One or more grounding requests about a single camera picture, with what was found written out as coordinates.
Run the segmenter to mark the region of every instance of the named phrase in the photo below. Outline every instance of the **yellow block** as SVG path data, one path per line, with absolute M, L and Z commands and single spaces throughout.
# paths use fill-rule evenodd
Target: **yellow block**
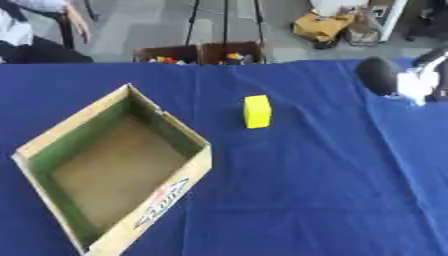
M 248 129 L 268 127 L 271 122 L 271 106 L 266 95 L 244 99 L 244 119 Z

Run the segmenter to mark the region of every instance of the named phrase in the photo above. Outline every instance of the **person's leg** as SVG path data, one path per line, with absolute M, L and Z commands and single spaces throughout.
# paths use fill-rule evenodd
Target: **person's leg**
M 53 41 L 35 36 L 33 45 L 21 46 L 9 63 L 86 63 L 92 58 Z

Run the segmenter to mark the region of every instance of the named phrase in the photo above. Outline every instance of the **open box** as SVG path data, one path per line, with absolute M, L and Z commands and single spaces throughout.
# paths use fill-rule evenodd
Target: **open box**
M 227 53 L 239 53 L 240 55 L 252 55 L 253 63 L 262 63 L 263 51 L 261 46 L 254 41 L 229 42 L 225 46 L 223 43 L 209 43 L 201 46 L 201 64 L 217 65 L 223 61 Z
M 17 149 L 82 255 L 119 255 L 211 168 L 210 144 L 127 84 Z
M 186 63 L 199 63 L 199 54 L 196 45 L 142 48 L 134 50 L 134 62 L 149 62 L 150 59 L 157 57 L 170 57 L 175 60 L 183 60 Z

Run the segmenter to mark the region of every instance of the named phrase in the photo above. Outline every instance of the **gray floor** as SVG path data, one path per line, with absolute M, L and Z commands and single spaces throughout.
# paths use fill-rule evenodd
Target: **gray floor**
M 81 0 L 76 5 L 82 13 Z M 102 16 L 91 23 L 92 42 L 84 45 L 77 38 L 77 49 L 99 62 L 127 62 L 135 48 L 180 45 L 185 40 L 188 19 L 194 0 L 92 0 Z M 223 1 L 201 0 L 201 11 L 193 33 L 193 43 L 218 42 L 222 39 Z M 272 62 L 303 59 L 351 59 L 368 56 L 388 58 L 414 57 L 428 51 L 437 42 L 418 39 L 406 42 L 396 32 L 389 42 L 375 48 L 351 47 L 341 43 L 331 50 L 313 50 L 311 44 L 294 36 L 288 24 L 310 10 L 307 1 L 260 0 L 266 19 L 266 55 Z M 253 0 L 230 0 L 231 40 L 258 40 L 254 22 Z M 31 22 L 40 36 L 60 41 L 54 22 L 31 16 Z

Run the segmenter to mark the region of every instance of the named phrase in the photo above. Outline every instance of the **tripod leg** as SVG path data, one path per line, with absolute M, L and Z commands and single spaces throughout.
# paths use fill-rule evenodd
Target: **tripod leg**
M 193 7 L 193 13 L 191 14 L 191 18 L 189 20 L 190 27 L 188 28 L 187 39 L 185 40 L 185 45 L 189 45 L 191 41 L 191 34 L 193 33 L 194 23 L 196 22 L 196 16 L 198 14 L 200 0 L 196 0 Z
M 222 57 L 227 56 L 227 42 L 229 40 L 229 0 L 224 0 L 224 35 L 222 42 Z
M 257 24 L 258 24 L 258 33 L 260 35 L 260 44 L 261 47 L 264 47 L 264 34 L 263 34 L 263 27 L 262 24 L 264 22 L 263 15 L 261 14 L 261 8 L 260 8 L 260 0 L 254 0 L 255 5 L 255 15 L 257 16 Z M 263 54 L 262 56 L 263 62 L 266 64 L 266 56 Z

